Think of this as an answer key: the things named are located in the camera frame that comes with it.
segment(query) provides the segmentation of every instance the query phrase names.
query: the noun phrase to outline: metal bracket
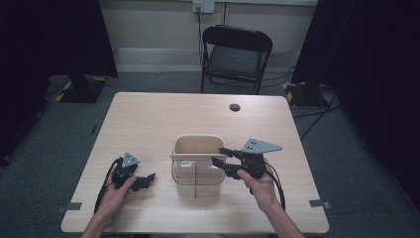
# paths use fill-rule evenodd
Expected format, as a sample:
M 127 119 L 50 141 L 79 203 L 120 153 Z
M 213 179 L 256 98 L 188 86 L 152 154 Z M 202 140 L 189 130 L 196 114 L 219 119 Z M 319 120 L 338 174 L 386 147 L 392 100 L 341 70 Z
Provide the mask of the metal bracket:
M 80 210 L 81 202 L 69 202 L 67 205 L 59 205 L 55 212 L 65 213 L 68 210 Z
M 316 206 L 322 206 L 324 207 L 324 209 L 330 209 L 333 206 L 331 205 L 330 201 L 322 201 L 321 199 L 318 200 L 310 200 L 309 204 L 311 205 L 311 207 L 316 207 Z

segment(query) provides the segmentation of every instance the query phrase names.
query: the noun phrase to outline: chair seat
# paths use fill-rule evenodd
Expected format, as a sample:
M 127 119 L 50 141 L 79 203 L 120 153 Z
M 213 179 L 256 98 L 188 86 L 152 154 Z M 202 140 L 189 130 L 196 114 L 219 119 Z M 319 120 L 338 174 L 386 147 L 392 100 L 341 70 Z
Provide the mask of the chair seat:
M 208 72 L 259 78 L 262 53 L 215 46 L 207 64 Z

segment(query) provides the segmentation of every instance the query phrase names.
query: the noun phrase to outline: electrical outlet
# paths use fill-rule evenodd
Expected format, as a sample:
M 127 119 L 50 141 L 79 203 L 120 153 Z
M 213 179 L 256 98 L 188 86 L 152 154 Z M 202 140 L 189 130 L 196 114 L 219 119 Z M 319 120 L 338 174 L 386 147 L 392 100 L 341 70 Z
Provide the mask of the electrical outlet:
M 204 12 L 204 4 L 203 1 L 193 1 L 192 2 L 192 12 Z
M 204 1 L 202 9 L 204 13 L 214 13 L 214 2 Z

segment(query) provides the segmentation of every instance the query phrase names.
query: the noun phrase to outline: forearm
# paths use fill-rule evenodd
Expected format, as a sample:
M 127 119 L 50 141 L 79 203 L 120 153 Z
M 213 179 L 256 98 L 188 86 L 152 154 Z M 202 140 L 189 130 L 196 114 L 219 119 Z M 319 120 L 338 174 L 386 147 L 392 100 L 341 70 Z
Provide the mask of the forearm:
M 270 208 L 265 209 L 264 213 L 279 238 L 304 237 L 280 203 L 275 202 Z
M 86 229 L 82 234 L 82 238 L 99 238 L 106 226 L 109 218 L 107 216 L 96 213 L 92 216 Z

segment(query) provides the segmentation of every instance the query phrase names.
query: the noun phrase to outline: person's right hand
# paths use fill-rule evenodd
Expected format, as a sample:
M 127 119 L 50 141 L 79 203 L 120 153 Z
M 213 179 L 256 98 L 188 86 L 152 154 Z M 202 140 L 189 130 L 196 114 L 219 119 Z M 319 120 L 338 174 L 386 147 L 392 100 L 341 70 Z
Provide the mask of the person's right hand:
M 254 197 L 261 211 L 266 212 L 272 205 L 278 203 L 275 197 L 274 182 L 267 173 L 264 173 L 260 179 L 255 179 L 246 171 L 238 170 L 238 176 L 245 182 L 246 187 L 250 187 L 253 190 Z

